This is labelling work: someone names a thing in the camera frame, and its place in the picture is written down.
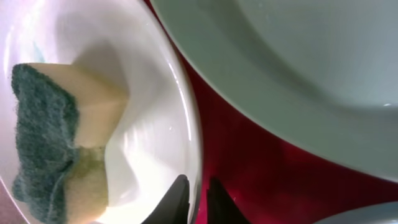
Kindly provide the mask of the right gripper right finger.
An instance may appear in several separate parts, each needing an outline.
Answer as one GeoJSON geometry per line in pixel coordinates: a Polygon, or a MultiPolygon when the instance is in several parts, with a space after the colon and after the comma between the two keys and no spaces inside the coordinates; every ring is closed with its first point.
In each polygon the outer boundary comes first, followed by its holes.
{"type": "Polygon", "coordinates": [[[207,224],[250,224],[222,183],[212,177],[206,191],[207,224]]]}

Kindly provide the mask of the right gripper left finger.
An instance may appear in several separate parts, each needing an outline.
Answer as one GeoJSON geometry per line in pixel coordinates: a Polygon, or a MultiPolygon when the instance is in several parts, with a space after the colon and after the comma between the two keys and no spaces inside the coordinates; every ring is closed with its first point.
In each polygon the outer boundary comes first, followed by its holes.
{"type": "Polygon", "coordinates": [[[186,175],[181,174],[142,224],[187,224],[189,196],[189,181],[186,175]]]}

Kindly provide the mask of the cream white plate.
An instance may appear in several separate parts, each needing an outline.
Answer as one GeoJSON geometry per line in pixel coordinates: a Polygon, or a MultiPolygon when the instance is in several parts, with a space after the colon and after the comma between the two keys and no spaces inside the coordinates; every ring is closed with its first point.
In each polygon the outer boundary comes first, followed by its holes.
{"type": "Polygon", "coordinates": [[[189,184],[189,223],[201,187],[195,97],[177,54],[143,1],[1,2],[1,183],[12,189],[17,63],[77,64],[129,90],[106,153],[109,207],[98,223],[141,223],[178,175],[189,184]]]}

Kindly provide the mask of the green yellow sponge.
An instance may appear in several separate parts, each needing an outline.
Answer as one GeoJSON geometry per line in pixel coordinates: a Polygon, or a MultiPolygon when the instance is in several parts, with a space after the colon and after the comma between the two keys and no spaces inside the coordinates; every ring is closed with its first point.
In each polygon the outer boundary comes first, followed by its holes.
{"type": "Polygon", "coordinates": [[[42,223],[89,223],[108,206],[104,152],[128,94],[72,65],[20,63],[17,99],[19,170],[13,197],[42,223]]]}

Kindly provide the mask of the light blue plate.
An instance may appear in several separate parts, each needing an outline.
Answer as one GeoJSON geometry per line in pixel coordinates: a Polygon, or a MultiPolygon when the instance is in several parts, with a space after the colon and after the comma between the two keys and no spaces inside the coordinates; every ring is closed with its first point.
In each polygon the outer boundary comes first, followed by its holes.
{"type": "Polygon", "coordinates": [[[314,224],[397,224],[397,202],[357,208],[324,218],[314,224]]]}

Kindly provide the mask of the mint green plate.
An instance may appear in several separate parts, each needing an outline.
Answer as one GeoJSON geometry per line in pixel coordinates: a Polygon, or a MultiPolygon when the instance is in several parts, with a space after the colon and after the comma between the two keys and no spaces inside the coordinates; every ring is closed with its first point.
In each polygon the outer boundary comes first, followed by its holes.
{"type": "Polygon", "coordinates": [[[396,1],[152,1],[200,76],[316,156],[397,180],[396,1]]]}

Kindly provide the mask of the red plastic tray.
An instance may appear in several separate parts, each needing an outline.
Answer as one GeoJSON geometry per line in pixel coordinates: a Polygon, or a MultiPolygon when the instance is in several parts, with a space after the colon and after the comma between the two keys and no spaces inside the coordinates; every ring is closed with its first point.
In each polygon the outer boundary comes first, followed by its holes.
{"type": "Polygon", "coordinates": [[[183,58],[203,128],[203,195],[217,177],[251,223],[313,223],[397,200],[397,180],[339,165],[272,134],[226,101],[183,58]]]}

